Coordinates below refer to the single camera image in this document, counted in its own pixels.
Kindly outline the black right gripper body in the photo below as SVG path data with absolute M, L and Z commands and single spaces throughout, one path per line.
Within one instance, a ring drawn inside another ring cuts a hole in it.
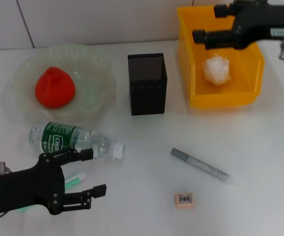
M 260 40 L 284 39 L 284 5 L 271 5 L 266 0 L 235 0 L 231 8 L 235 16 L 234 49 L 244 49 Z

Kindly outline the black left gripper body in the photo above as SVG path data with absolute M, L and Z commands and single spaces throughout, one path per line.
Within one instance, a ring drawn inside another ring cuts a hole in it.
M 32 205 L 42 205 L 52 215 L 63 212 L 64 164 L 66 154 L 46 153 L 29 169 L 0 175 L 0 213 Z

